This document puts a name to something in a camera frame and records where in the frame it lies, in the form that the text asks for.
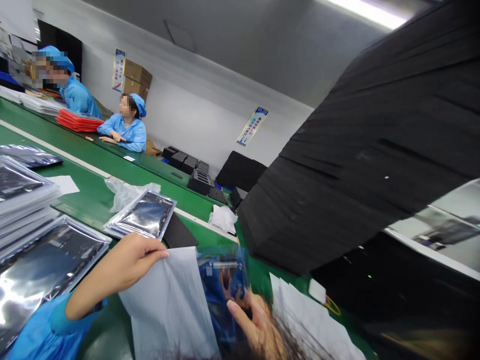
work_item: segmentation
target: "blue wrapped item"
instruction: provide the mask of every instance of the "blue wrapped item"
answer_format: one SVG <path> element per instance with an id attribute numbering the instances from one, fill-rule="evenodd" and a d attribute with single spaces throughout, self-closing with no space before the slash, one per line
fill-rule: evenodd
<path id="1" fill-rule="evenodd" d="M 239 246 L 198 249 L 198 269 L 222 356 L 230 352 L 235 343 L 246 340 L 227 308 L 228 300 L 235 301 L 252 318 L 246 297 L 250 288 L 248 258 L 247 250 Z"/>
<path id="2" fill-rule="evenodd" d="M 0 155 L 7 155 L 29 169 L 63 163 L 60 157 L 49 154 L 36 146 L 0 145 Z"/>

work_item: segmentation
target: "workbench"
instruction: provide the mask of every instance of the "workbench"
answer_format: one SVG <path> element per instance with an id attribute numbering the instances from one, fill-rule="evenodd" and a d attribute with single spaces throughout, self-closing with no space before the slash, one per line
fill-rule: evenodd
<path id="1" fill-rule="evenodd" d="M 9 127 L 0 125 L 0 145 L 37 146 L 63 158 L 63 164 L 42 168 L 37 172 L 45 177 L 69 175 L 80 192 L 63 195 L 52 207 L 96 230 L 102 231 L 103 224 L 113 215 L 109 209 L 113 205 L 114 194 L 105 185 L 105 174 L 115 176 L 132 185 L 160 184 L 162 194 L 177 200 L 177 207 L 205 222 L 213 209 L 212 199 L 205 199 L 205 197 L 189 191 L 177 183 L 135 164 L 135 162 L 127 161 L 122 156 L 108 151 L 104 148 L 104 144 L 100 146 L 91 143 L 4 99 L 0 99 L 0 124 Z M 46 143 L 54 146 L 58 151 L 45 149 Z M 73 159 L 66 158 L 66 153 L 73 156 Z M 101 169 L 105 174 L 102 176 L 98 174 L 98 171 L 93 171 L 85 165 Z M 181 215 L 180 219 L 198 240 L 201 247 L 235 245 L 230 239 L 202 225 L 202 221 L 198 222 Z M 235 227 L 238 241 L 241 246 L 244 246 L 244 236 L 238 222 Z M 114 240 L 111 246 L 115 246 L 116 243 Z M 303 294 L 308 294 L 309 276 L 298 277 L 252 257 L 248 261 L 252 290 L 263 295 L 267 301 L 272 299 L 270 273 L 291 283 Z M 377 359 L 369 344 L 358 336 L 354 318 L 350 318 L 344 310 L 342 316 L 337 316 L 332 312 L 330 315 L 347 328 L 351 340 L 367 359 Z M 132 359 L 133 354 L 130 318 L 118 295 L 110 296 L 108 305 L 83 341 L 77 359 Z"/>

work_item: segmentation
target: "cardboard box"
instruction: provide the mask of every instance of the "cardboard box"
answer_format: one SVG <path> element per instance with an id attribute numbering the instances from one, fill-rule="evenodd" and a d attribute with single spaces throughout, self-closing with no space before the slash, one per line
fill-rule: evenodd
<path id="1" fill-rule="evenodd" d="M 157 154 L 161 154 L 161 153 L 162 153 L 162 151 L 155 147 L 155 144 L 152 140 L 150 140 L 150 139 L 146 140 L 145 154 L 151 155 L 151 156 L 157 156 Z"/>
<path id="2" fill-rule="evenodd" d="M 149 88 L 142 85 L 141 83 L 132 80 L 131 78 L 126 77 L 125 83 L 123 85 L 123 92 L 127 94 L 138 94 L 146 102 L 147 95 L 149 94 Z"/>
<path id="3" fill-rule="evenodd" d="M 152 84 L 152 74 L 133 61 L 126 59 L 123 74 L 126 78 L 132 79 L 133 81 L 142 84 L 147 89 L 150 89 L 150 85 Z"/>

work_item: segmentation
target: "white envelope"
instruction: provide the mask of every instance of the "white envelope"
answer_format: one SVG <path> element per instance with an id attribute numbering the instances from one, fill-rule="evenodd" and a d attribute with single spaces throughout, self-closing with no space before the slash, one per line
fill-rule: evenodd
<path id="1" fill-rule="evenodd" d="M 136 360 L 219 357 L 197 263 L 197 249 L 168 250 L 169 257 L 120 298 L 131 317 Z"/>

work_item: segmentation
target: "white paper sheet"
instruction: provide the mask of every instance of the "white paper sheet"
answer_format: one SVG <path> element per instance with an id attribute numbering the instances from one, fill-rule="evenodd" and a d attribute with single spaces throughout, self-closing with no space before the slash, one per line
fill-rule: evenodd
<path id="1" fill-rule="evenodd" d="M 197 249 L 170 249 L 120 298 L 131 317 L 136 360 L 220 356 L 197 264 Z"/>
<path id="2" fill-rule="evenodd" d="M 352 343 L 345 327 L 330 317 L 329 311 L 303 295 L 293 285 L 270 274 L 273 311 L 290 328 L 312 359 L 365 360 Z"/>
<path id="3" fill-rule="evenodd" d="M 80 189 L 70 175 L 47 177 L 60 187 L 62 195 L 79 193 Z"/>

